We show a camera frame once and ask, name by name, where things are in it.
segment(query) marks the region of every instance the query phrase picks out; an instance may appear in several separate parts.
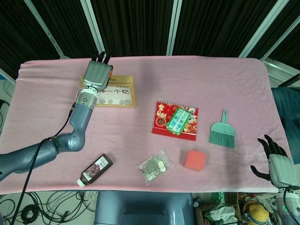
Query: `red sponge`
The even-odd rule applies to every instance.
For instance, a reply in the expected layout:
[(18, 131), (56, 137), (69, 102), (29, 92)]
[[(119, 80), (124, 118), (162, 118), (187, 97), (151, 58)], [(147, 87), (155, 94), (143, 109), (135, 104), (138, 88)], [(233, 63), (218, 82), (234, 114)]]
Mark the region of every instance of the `red sponge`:
[(184, 167), (195, 171), (202, 170), (204, 167), (205, 155), (205, 153), (190, 150), (187, 154)]

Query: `white pole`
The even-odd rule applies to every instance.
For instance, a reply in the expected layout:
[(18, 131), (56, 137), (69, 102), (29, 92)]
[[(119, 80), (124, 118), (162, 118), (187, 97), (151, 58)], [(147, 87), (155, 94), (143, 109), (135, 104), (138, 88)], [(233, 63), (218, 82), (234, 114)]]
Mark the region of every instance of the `white pole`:
[(15, 80), (1, 68), (0, 68), (0, 75), (5, 77), (5, 79), (7, 79), (9, 82), (11, 82), (15, 86), (15, 84), (16, 84)]
[(182, 0), (174, 0), (166, 55), (173, 54)]
[(285, 7), (285, 5), (289, 2), (289, 0), (278, 0), (276, 4), (273, 6), (271, 11), (268, 13), (266, 18), (263, 20), (262, 24), (258, 27), (252, 38), (249, 40), (248, 44), (245, 46), (243, 51), (240, 53), (239, 58), (246, 58), (249, 53), (252, 51), (257, 42), (261, 39), (266, 30), (270, 27), (270, 25), (274, 22), (276, 17), (279, 15), (281, 10)]
[(275, 42), (275, 44), (265, 53), (261, 58), (262, 61), (265, 61), (269, 55), (280, 45), (280, 43), (292, 32), (292, 30), (300, 23), (300, 15), (298, 18), (290, 25), (290, 27), (284, 32), (284, 34)]
[(62, 52), (60, 46), (58, 45), (58, 43), (56, 42), (55, 38), (53, 37), (53, 35), (51, 34), (51, 32), (49, 31), (48, 27), (46, 26), (45, 22), (43, 21), (42, 17), (40, 16), (40, 14), (38, 13), (37, 9), (35, 8), (35, 6), (33, 5), (31, 0), (24, 0), (24, 2), (26, 3), (26, 5), (28, 6), (29, 10), (31, 11), (31, 13), (33, 14), (33, 16), (35, 17), (35, 19), (37, 20), (37, 22), (39, 23), (39, 25), (42, 27), (42, 29), (44, 30), (45, 34), (48, 36), (48, 38), (50, 39), (51, 43), (53, 44), (54, 48), (56, 49), (58, 55), (60, 55), (61, 59), (69, 59), (69, 57), (65, 56), (64, 53)]
[(92, 33), (92, 36), (94, 38), (97, 50), (99, 52), (105, 52), (103, 41), (100, 35), (100, 30), (96, 21), (96, 17), (93, 11), (93, 6), (90, 2), (90, 0), (80, 0), (81, 5), (83, 7), (83, 11), (85, 14), (85, 17), (88, 21), (90, 31)]

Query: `cable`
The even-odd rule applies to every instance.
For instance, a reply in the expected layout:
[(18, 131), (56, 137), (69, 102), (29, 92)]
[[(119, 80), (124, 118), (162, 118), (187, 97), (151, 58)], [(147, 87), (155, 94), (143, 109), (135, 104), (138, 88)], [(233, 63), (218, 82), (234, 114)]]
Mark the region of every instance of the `cable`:
[(237, 221), (237, 222), (227, 223), (223, 225), (229, 225), (229, 224), (243, 224), (243, 221)]
[(9, 82), (9, 84), (8, 84), (8, 86), (5, 88), (4, 86), (5, 86), (5, 82), (6, 82), (7, 80), (5, 80), (4, 82), (3, 82), (3, 90), (5, 91), (5, 93), (7, 93), (11, 98), (12, 98), (12, 96), (9, 94), (9, 92), (8, 92), (8, 87), (10, 86), (10, 84), (11, 84), (11, 82)]
[[(33, 214), (33, 212), (35, 212), (35, 210), (37, 210), (37, 213), (35, 212), (35, 214), (40, 215), (42, 217), (43, 223), (45, 225), (52, 225), (52, 223), (56, 223), (56, 225), (59, 225), (59, 224), (70, 222), (70, 221), (78, 218), (86, 210), (90, 210), (89, 209), (90, 203), (85, 204), (85, 201), (88, 201), (88, 200), (84, 199), (85, 192), (76, 192), (76, 193), (63, 192), (62, 194), (57, 196), (54, 200), (51, 200), (53, 198), (53, 196), (57, 193), (58, 192), (54, 192), (53, 194), (51, 194), (50, 197), (47, 199), (47, 203), (42, 203), (40, 197), (38, 196), (38, 194), (36, 192), (26, 192), (26, 194), (32, 199), (32, 201), (34, 203), (33, 204), (34, 207), (31, 205), (30, 207), (27, 206), (22, 211), (18, 211), (17, 214), (21, 213), (21, 215), (17, 215), (17, 217), (21, 216), (23, 223), (26, 223), (26, 222), (28, 222), (26, 219), (29, 219), (29, 218), (27, 218), (27, 215)], [(76, 205), (76, 207), (71, 212), (65, 211), (65, 213), (63, 215), (58, 214), (56, 212), (56, 210), (61, 206), (61, 204), (63, 204), (65, 201), (67, 201), (68, 199), (70, 199), (74, 196), (79, 200), (79, 203)], [(46, 207), (48, 208), (48, 206), (50, 206), (49, 203), (53, 203), (53, 202), (55, 202), (54, 206), (52, 206), (50, 208), (50, 210), (45, 211), (44, 205), (46, 205)], [(11, 218), (5, 217), (4, 221), (8, 221), (10, 223), (9, 220)]]
[(84, 204), (84, 206), (88, 209), (88, 211), (91, 211), (91, 212), (96, 212), (95, 210), (92, 210), (92, 209), (90, 209), (89, 208), (89, 205), (86, 205), (86, 203), (85, 202), (83, 202), (83, 204)]
[(2, 113), (0, 112), (0, 116), (1, 116), (1, 124), (0, 124), (0, 127), (2, 126), (3, 124), (3, 116), (2, 116)]
[(5, 101), (5, 100), (3, 100), (3, 99), (0, 99), (0, 103), (1, 103), (1, 104), (5, 103), (5, 104), (7, 104), (7, 105), (10, 107), (10, 103), (8, 103), (7, 101)]
[(6, 196), (6, 194), (4, 194), (4, 195), (0, 195), (0, 199), (1, 199), (1, 198), (3, 198), (4, 196)]
[[(70, 119), (70, 117), (71, 117), (71, 114), (72, 114), (72, 112), (73, 112), (73, 110), (74, 110), (74, 108), (75, 108), (75, 105), (76, 105), (76, 102), (74, 102), (74, 103), (72, 104), (72, 107), (71, 107), (71, 109), (70, 109), (70, 111), (69, 111), (69, 114), (68, 114), (68, 117), (67, 117), (67, 120), (66, 120), (65, 124), (64, 124), (64, 125), (62, 126), (62, 128), (55, 134), (55, 136), (57, 136), (57, 135), (65, 128), (65, 126), (66, 126), (66, 124), (68, 123), (68, 121), (69, 121), (69, 119)], [(15, 224), (15, 220), (16, 220), (18, 211), (19, 211), (19, 209), (20, 209), (21, 202), (22, 202), (22, 200), (23, 200), (23, 197), (24, 197), (24, 194), (25, 194), (25, 191), (26, 191), (26, 187), (27, 187), (27, 185), (28, 185), (29, 178), (30, 178), (30, 176), (31, 176), (31, 173), (32, 173), (34, 164), (35, 164), (36, 159), (37, 159), (37, 157), (38, 157), (39, 150), (40, 150), (42, 144), (43, 144), (45, 141), (48, 141), (48, 140), (50, 140), (50, 139), (51, 139), (50, 137), (43, 139), (43, 140), (40, 142), (40, 144), (38, 145), (38, 147), (37, 147), (37, 151), (36, 151), (36, 153), (35, 153), (35, 155), (34, 155), (34, 157), (33, 157), (32, 164), (31, 164), (31, 166), (30, 166), (30, 169), (29, 169), (29, 172), (28, 172), (28, 175), (27, 175), (27, 178), (26, 178), (26, 181), (25, 181), (25, 184), (24, 184), (24, 187), (23, 187), (23, 190), (22, 190), (22, 193), (21, 193), (21, 196), (20, 196), (18, 205), (17, 205), (17, 207), (16, 207), (16, 210), (15, 210), (15, 213), (14, 213), (14, 216), (13, 216), (13, 219), (12, 219), (12, 222), (11, 222), (11, 225), (14, 225), (14, 224)]]
[[(27, 217), (29, 212), (32, 211), (32, 217)], [(21, 219), (25, 224), (31, 224), (36, 221), (38, 217), (39, 208), (35, 204), (27, 205), (21, 212)]]
[(22, 190), (22, 193), (21, 193), (21, 196), (20, 196), (18, 205), (17, 205), (17, 208), (16, 208), (16, 210), (15, 210), (15, 214), (14, 214), (13, 219), (12, 219), (12, 221), (11, 221), (11, 224), (12, 224), (12, 225), (15, 224), (15, 219), (16, 219), (16, 217), (17, 217), (17, 212), (18, 212), (19, 209), (20, 209), (20, 206), (21, 206), (21, 203), (22, 203), (22, 200), (23, 200), (25, 191), (26, 191), (26, 187), (27, 187), (27, 185), (28, 185), (29, 178), (30, 178), (30, 176), (31, 176), (31, 173), (32, 173), (34, 164), (35, 164), (36, 159), (37, 159), (37, 157), (38, 157), (38, 152), (39, 152), (39, 150), (40, 150), (42, 144), (43, 144), (45, 141), (48, 141), (48, 140), (50, 140), (49, 137), (43, 139), (43, 140), (40, 142), (40, 144), (38, 145), (37, 151), (36, 151), (36, 153), (34, 154), (34, 157), (33, 157), (33, 160), (32, 160), (32, 163), (31, 163), (31, 166), (30, 166), (30, 169), (29, 169), (29, 172), (28, 172), (28, 175), (27, 175), (27, 178), (26, 178), (26, 181), (25, 181), (25, 184), (24, 184), (24, 187), (23, 187), (23, 190)]
[(12, 200), (12, 199), (5, 199), (5, 200), (3, 200), (2, 202), (0, 202), (0, 204), (2, 204), (3, 202), (6, 202), (6, 201), (11, 201), (11, 202), (13, 203), (14, 207), (13, 207), (13, 210), (11, 210), (11, 212), (10, 212), (9, 214), (3, 216), (4, 218), (5, 218), (5, 217), (9, 217), (9, 216), (14, 212), (14, 210), (15, 210), (15, 202), (14, 202), (14, 200)]
[(297, 225), (300, 225), (300, 223), (296, 220), (296, 218), (294, 217), (294, 215), (291, 213), (290, 209), (288, 208), (287, 204), (286, 204), (286, 201), (285, 201), (285, 195), (286, 195), (286, 192), (289, 191), (289, 189), (294, 189), (294, 190), (297, 190), (297, 189), (300, 189), (300, 187), (298, 186), (288, 186), (284, 193), (283, 193), (283, 202), (285, 204), (285, 208), (286, 210), (288, 211), (288, 213), (290, 214), (290, 216), (293, 218), (293, 220), (296, 222)]
[(57, 136), (65, 128), (65, 126), (67, 125), (67, 123), (68, 123), (68, 121), (69, 121), (69, 119), (70, 119), (70, 117), (72, 115), (72, 112), (73, 112), (73, 110), (75, 108), (75, 105), (76, 105), (76, 102), (74, 102), (72, 104), (71, 109), (69, 111), (69, 115), (67, 116), (67, 120), (66, 120), (65, 124), (62, 126), (62, 128), (54, 136)]

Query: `person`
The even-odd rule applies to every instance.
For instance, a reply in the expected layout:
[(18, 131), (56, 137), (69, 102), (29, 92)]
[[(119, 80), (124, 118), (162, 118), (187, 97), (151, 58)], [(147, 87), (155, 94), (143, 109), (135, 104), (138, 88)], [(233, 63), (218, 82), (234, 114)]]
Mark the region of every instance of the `person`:
[(300, 89), (272, 88), (294, 164), (300, 164)]

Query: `red book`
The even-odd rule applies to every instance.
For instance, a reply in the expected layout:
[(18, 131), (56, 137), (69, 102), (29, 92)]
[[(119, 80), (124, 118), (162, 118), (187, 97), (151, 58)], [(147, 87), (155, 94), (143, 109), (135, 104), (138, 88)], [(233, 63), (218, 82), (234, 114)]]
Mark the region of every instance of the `red book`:
[[(175, 113), (177, 108), (182, 108), (190, 112), (191, 114), (189, 121), (184, 126), (184, 129), (179, 136), (172, 134), (165, 127), (165, 124), (170, 121), (172, 115)], [(197, 134), (197, 121), (198, 121), (197, 107), (173, 104), (169, 102), (157, 102), (152, 133), (157, 135), (165, 135), (169, 137), (176, 137), (176, 138), (195, 141), (196, 134)]]

